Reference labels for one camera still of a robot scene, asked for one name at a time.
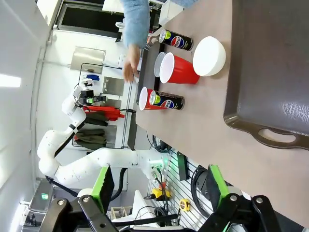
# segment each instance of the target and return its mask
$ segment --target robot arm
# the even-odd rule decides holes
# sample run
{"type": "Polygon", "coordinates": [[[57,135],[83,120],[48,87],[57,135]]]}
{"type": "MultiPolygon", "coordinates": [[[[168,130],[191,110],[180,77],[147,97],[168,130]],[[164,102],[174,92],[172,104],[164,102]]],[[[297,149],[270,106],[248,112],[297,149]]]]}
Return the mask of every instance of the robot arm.
{"type": "Polygon", "coordinates": [[[159,174],[155,167],[163,167],[161,154],[155,150],[101,148],[66,166],[61,166],[55,160],[56,155],[69,143],[86,119],[83,109],[76,105],[81,91],[82,88],[77,86],[62,104],[62,111],[72,121],[69,127],[65,131],[49,130],[43,136],[38,147],[40,171],[46,176],[56,177],[63,185],[82,181],[106,166],[141,168],[149,179],[155,179],[153,175],[159,174]]]}
{"type": "Polygon", "coordinates": [[[76,105],[77,96],[82,88],[77,86],[74,91],[62,103],[62,111],[69,116],[72,123],[65,131],[49,130],[43,136],[39,147],[39,169],[47,176],[55,176],[60,164],[55,160],[59,152],[68,144],[74,134],[83,126],[86,119],[85,112],[76,105]]]}

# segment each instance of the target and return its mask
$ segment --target white wall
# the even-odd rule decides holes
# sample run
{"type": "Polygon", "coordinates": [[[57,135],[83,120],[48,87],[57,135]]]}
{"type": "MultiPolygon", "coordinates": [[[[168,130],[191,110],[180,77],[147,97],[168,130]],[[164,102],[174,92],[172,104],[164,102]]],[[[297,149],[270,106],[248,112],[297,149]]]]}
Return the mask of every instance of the white wall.
{"type": "Polygon", "coordinates": [[[21,78],[19,88],[0,87],[0,225],[9,232],[19,201],[34,193],[31,96],[49,28],[33,0],[0,1],[0,22],[0,73],[21,78]]]}
{"type": "MultiPolygon", "coordinates": [[[[61,111],[61,105],[78,83],[79,71],[70,70],[69,68],[76,46],[106,50],[105,64],[114,67],[118,66],[120,54],[126,52],[123,43],[115,43],[115,38],[70,31],[53,31],[52,43],[46,51],[40,83],[37,111],[37,144],[39,144],[46,131],[51,129],[63,131],[70,124],[70,119],[61,111]]],[[[100,75],[100,82],[95,83],[93,87],[97,94],[102,92],[104,76],[122,78],[122,71],[104,67],[102,75],[100,75]]],[[[133,107],[136,86],[136,84],[133,85],[130,108],[133,107]]],[[[125,84],[124,94],[121,97],[121,108],[126,108],[128,89],[129,84],[125,84]]],[[[108,95],[108,97],[118,99],[118,96],[115,95],[108,95]]],[[[121,147],[124,121],[124,119],[120,118],[116,122],[109,122],[111,125],[117,125],[115,147],[121,147]]],[[[126,136],[128,136],[129,122],[130,114],[128,116],[126,136]]],[[[57,159],[61,164],[66,164],[84,155],[86,155],[86,149],[76,148],[68,144],[57,159]]],[[[120,169],[113,169],[112,172],[115,187],[117,188],[120,169]]],[[[71,187],[92,187],[95,178],[96,176],[90,177],[81,184],[71,187]]]]}
{"type": "Polygon", "coordinates": [[[52,25],[52,19],[54,19],[55,14],[57,14],[55,10],[57,9],[57,6],[59,6],[60,2],[61,0],[38,0],[38,8],[40,9],[40,12],[48,25],[52,25]]]}

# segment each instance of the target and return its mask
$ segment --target sleeve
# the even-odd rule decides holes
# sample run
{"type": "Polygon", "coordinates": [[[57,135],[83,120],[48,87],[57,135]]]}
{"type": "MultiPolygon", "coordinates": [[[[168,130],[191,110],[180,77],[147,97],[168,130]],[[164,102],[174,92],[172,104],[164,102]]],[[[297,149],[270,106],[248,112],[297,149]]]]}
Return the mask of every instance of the sleeve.
{"type": "Polygon", "coordinates": [[[143,48],[147,42],[150,25],[148,0],[121,0],[125,14],[124,44],[143,48]]]}

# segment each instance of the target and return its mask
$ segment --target black soda can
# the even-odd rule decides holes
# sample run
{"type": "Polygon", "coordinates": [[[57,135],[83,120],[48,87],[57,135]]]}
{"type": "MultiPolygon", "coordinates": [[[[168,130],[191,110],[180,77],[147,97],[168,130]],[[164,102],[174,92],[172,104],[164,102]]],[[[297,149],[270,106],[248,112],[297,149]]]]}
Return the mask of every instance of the black soda can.
{"type": "Polygon", "coordinates": [[[193,40],[190,37],[165,29],[160,33],[159,42],[188,51],[193,47],[193,40]]]}
{"type": "Polygon", "coordinates": [[[184,97],[153,90],[149,97],[149,104],[181,110],[184,106],[184,97]]]}

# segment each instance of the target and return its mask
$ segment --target hand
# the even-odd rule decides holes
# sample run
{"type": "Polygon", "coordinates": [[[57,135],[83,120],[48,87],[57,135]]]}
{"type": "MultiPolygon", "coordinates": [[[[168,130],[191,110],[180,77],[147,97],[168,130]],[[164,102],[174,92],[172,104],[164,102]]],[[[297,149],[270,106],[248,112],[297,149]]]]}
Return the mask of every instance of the hand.
{"type": "Polygon", "coordinates": [[[128,56],[124,64],[124,80],[126,82],[134,81],[133,74],[137,75],[137,66],[140,61],[140,48],[137,45],[131,44],[129,46],[128,56]]]}

